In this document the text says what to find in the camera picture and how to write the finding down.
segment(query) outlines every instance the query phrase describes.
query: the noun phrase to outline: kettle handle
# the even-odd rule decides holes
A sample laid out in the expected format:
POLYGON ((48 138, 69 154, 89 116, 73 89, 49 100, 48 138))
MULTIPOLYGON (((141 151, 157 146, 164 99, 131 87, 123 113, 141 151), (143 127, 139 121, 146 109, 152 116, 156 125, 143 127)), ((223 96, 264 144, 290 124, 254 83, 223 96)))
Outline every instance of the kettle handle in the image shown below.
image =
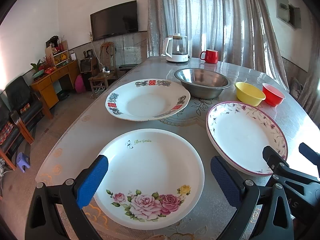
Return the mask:
POLYGON ((168 52, 167 52, 167 49, 168 49, 168 45, 169 45, 169 41, 172 40, 172 37, 167 37, 165 38, 164 40, 164 44, 163 44, 163 48, 162 48, 162 54, 165 54, 166 56, 168 57, 172 57, 172 55, 170 55, 168 52))

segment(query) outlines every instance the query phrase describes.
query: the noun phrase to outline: flat screen tv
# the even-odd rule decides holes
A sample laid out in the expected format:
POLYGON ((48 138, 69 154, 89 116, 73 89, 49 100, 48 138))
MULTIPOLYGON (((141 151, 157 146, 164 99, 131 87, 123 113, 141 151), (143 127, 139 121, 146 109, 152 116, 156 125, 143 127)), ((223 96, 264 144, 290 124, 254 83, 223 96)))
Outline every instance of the flat screen tv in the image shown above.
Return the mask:
POLYGON ((118 4, 90 15, 93 40, 138 31, 137 1, 118 4))

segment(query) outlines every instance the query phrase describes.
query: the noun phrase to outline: white plate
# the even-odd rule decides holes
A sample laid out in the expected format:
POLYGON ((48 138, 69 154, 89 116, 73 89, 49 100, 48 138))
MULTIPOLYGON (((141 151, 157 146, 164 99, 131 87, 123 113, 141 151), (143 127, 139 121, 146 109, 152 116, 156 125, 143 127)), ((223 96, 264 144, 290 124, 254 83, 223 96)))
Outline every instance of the white plate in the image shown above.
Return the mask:
POLYGON ((100 152, 108 172, 94 199, 115 222, 134 229, 167 227, 196 205, 204 186, 202 161, 185 139, 159 129, 134 130, 100 152))
POLYGON ((142 79, 115 89, 106 100, 113 116, 130 121, 149 121, 169 117, 185 108, 190 93, 170 80, 142 79))
POLYGON ((221 102, 207 114, 207 133, 219 154, 234 168, 253 176, 272 170, 262 157, 270 145, 286 160, 287 141, 278 125, 258 108, 237 101, 221 102))

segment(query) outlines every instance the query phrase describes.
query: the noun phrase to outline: mug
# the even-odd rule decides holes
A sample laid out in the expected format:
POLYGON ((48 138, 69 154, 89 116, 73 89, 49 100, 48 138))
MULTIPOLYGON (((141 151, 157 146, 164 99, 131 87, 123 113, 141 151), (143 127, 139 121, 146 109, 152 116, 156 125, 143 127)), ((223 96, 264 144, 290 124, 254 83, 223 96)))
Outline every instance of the mug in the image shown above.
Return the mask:
POLYGON ((206 63, 217 64, 218 63, 218 52, 216 50, 207 49, 201 52, 200 59, 204 60, 206 63))

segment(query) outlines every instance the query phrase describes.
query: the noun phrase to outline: floor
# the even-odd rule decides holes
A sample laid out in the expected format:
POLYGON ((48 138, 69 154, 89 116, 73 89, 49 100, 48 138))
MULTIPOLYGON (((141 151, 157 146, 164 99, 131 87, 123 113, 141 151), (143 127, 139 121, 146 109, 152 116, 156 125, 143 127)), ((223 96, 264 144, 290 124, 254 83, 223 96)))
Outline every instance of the floor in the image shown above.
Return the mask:
MULTIPOLYGON (((24 239, 29 205, 36 187, 35 177, 41 164, 63 133, 93 101, 91 92, 71 93, 51 109, 52 120, 45 116, 32 130, 33 144, 23 141, 20 145, 18 152, 30 156, 31 167, 25 173, 17 168, 4 175, 3 199, 0 201, 0 214, 18 240, 24 239)), ((65 227, 69 237, 77 239, 70 225, 65 227)))

